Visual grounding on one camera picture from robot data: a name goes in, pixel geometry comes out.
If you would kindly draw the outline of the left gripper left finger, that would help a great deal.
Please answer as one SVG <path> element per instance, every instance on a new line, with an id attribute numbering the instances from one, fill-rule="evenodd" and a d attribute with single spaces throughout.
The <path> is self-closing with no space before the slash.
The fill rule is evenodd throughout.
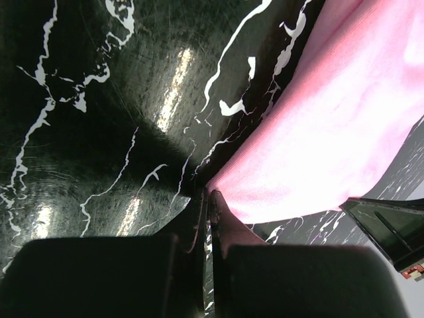
<path id="1" fill-rule="evenodd" d="M 208 193 L 151 236 L 26 243 L 1 281 L 2 317 L 202 317 Z"/>

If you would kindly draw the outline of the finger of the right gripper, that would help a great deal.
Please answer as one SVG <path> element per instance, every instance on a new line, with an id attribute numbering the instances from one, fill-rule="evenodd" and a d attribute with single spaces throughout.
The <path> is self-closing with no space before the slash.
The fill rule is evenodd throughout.
<path id="1" fill-rule="evenodd" d="M 423 265 L 423 200 L 348 198 L 341 209 L 398 272 Z"/>

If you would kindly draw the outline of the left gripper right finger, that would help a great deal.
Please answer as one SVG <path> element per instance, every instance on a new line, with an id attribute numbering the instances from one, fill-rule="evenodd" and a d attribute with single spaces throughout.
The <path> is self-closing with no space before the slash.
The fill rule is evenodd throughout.
<path id="1" fill-rule="evenodd" d="M 210 201 L 216 317 L 406 317 L 382 259 L 361 246 L 266 243 Z"/>

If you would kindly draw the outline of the pink t shirt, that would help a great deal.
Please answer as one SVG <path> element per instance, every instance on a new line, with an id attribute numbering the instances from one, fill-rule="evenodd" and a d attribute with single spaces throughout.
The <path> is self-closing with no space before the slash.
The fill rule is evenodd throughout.
<path id="1" fill-rule="evenodd" d="M 208 183 L 243 223 L 369 192 L 423 116 L 423 2 L 326 1 L 276 105 Z"/>

